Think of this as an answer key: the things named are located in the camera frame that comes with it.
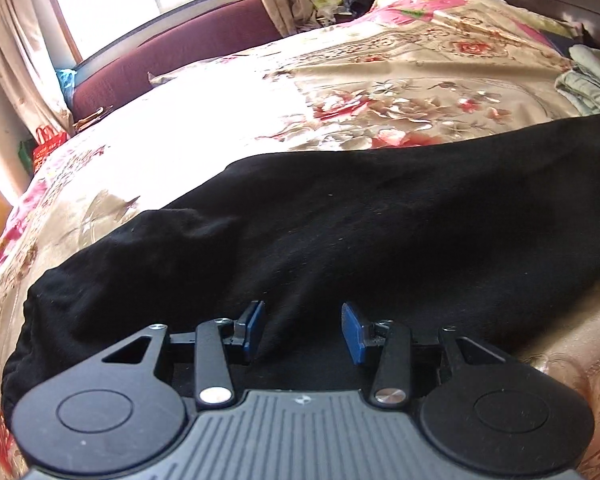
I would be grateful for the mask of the black pants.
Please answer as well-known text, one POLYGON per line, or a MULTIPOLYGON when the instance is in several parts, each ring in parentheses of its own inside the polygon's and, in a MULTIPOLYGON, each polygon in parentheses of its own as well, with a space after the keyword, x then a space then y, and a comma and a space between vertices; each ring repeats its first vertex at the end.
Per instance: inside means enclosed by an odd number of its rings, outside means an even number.
POLYGON ((189 332, 253 300, 268 319, 239 385, 362 388, 345 302, 516 352, 598 278, 600 115, 424 148, 248 157, 30 287, 2 410, 150 324, 189 332))

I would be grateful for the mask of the red gift bag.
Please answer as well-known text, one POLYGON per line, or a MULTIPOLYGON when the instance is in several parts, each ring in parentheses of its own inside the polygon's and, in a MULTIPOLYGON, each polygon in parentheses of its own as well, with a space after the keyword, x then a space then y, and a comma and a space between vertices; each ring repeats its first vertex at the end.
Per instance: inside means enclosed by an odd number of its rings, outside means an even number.
POLYGON ((38 172, 48 156, 56 151, 69 139, 69 133, 64 130, 56 130, 52 125, 38 127, 35 130, 38 136, 38 146, 32 152, 33 172, 38 172))

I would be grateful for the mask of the floral satin bedspread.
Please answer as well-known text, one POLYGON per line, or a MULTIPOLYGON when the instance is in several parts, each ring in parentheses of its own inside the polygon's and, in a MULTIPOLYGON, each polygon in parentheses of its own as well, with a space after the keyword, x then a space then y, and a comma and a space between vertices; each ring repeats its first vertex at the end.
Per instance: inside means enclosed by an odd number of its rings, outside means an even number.
MULTIPOLYGON (((502 0, 378 0, 347 25, 198 62, 56 151, 0 248, 0 479, 23 471, 2 379, 30 287, 126 222, 248 157, 424 148, 581 116, 542 16, 502 0)), ((586 397, 600 479, 600 278, 515 353, 586 397)))

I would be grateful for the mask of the maroon upholstered bench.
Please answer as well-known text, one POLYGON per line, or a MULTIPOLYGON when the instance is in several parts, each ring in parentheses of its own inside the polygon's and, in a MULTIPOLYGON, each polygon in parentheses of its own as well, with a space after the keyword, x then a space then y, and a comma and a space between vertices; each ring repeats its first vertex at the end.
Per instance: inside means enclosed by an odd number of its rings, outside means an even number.
POLYGON ((119 108, 151 89, 149 77, 220 58, 282 38, 261 0, 240 0, 196 16, 108 63, 76 86, 76 120, 99 108, 119 108))

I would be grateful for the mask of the blue plastic bag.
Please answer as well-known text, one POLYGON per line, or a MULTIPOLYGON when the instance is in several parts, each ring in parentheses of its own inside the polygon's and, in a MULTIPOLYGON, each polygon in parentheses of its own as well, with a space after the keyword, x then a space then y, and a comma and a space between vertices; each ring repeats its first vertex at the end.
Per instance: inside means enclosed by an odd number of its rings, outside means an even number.
POLYGON ((55 70, 58 84, 69 110, 73 110, 73 96, 76 91, 76 71, 72 68, 55 70))

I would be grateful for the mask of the folded grey-green clothes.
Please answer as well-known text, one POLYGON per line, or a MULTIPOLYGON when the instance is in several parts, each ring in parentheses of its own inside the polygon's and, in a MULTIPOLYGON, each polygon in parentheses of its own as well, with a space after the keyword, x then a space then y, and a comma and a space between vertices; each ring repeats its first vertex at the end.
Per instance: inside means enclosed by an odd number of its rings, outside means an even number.
POLYGON ((600 50, 575 44, 569 55, 572 67, 555 80, 556 91, 581 116, 600 114, 600 50))

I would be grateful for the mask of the beige curtain left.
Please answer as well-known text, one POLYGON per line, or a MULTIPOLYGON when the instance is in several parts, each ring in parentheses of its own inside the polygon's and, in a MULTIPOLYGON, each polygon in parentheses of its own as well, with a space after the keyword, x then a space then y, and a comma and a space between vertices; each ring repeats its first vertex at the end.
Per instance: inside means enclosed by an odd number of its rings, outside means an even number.
POLYGON ((38 142, 47 126, 74 133, 32 0, 0 0, 0 84, 38 142))

